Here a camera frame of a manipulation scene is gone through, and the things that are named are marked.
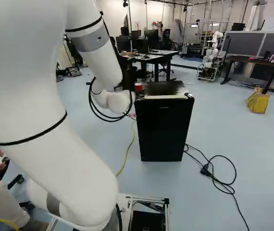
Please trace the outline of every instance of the white robot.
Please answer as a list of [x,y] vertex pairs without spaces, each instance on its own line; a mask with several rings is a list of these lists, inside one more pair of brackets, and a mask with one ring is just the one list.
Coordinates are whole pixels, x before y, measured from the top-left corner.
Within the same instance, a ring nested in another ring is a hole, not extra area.
[[203,63],[205,67],[210,68],[213,62],[213,59],[218,56],[218,39],[223,36],[222,32],[216,31],[213,35],[213,39],[208,41],[208,49],[206,50],[206,56],[203,58]]
[[207,41],[208,47],[206,49],[206,55],[203,57],[202,61],[202,71],[197,71],[197,78],[206,81],[214,81],[219,73],[219,67],[221,65],[221,60],[224,56],[222,52],[217,49],[218,38],[223,36],[222,32],[216,31],[213,35],[213,39]]
[[96,76],[96,102],[128,108],[127,91],[105,90],[122,73],[93,0],[0,0],[0,147],[32,179],[34,205],[80,231],[100,231],[117,204],[117,179],[70,127],[57,95],[64,33]]

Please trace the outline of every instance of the game controller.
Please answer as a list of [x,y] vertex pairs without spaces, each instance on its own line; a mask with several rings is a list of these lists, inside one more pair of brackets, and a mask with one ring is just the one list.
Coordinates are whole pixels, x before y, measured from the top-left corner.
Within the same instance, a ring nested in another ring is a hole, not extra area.
[[8,160],[9,160],[9,158],[5,154],[3,156],[0,156],[0,164],[6,162]]

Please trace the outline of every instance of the black chair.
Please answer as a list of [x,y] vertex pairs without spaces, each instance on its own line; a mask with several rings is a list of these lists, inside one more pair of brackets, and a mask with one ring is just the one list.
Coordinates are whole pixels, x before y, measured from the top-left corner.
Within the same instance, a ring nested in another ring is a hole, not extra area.
[[134,83],[137,80],[138,68],[132,65],[133,58],[127,59],[119,55],[114,37],[110,37],[110,40],[123,74],[123,80],[116,87],[114,87],[114,90],[122,86],[123,90],[134,91]]

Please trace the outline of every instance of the khaki pants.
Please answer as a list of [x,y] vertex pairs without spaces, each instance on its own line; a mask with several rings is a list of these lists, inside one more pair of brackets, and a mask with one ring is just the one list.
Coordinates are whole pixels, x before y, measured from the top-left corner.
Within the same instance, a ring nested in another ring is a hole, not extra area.
[[7,186],[0,181],[0,218],[13,222],[19,228],[25,226],[30,216],[10,194]]

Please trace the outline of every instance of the black desk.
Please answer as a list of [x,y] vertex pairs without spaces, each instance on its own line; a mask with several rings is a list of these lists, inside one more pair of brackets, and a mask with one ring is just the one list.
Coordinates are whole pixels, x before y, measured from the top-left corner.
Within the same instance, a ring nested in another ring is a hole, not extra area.
[[[232,68],[232,64],[234,62],[260,64],[260,65],[272,66],[274,68],[274,64],[270,63],[269,61],[258,60],[258,59],[249,59],[249,57],[247,57],[247,56],[232,55],[232,56],[227,57],[226,60],[228,60],[230,62],[228,64],[224,80],[220,83],[221,85],[225,84],[231,80],[231,78],[229,78],[229,74],[230,74],[230,71]],[[274,71],[273,71],[273,74],[271,75],[270,79],[268,80],[268,83],[266,84],[265,88],[263,89],[262,94],[267,93],[273,79],[274,79]]]
[[165,51],[165,50],[151,50],[149,54],[162,55],[165,57],[165,62],[167,63],[167,81],[170,80],[171,71],[171,59],[174,55],[179,54],[179,51]]
[[163,55],[156,55],[156,54],[148,54],[149,58],[145,59],[143,56],[145,54],[139,54],[139,56],[133,56],[133,55],[123,55],[122,57],[125,58],[134,58],[135,61],[141,63],[141,69],[143,71],[143,75],[146,75],[146,64],[154,64],[154,78],[155,82],[158,82],[158,64],[165,62],[165,57]]

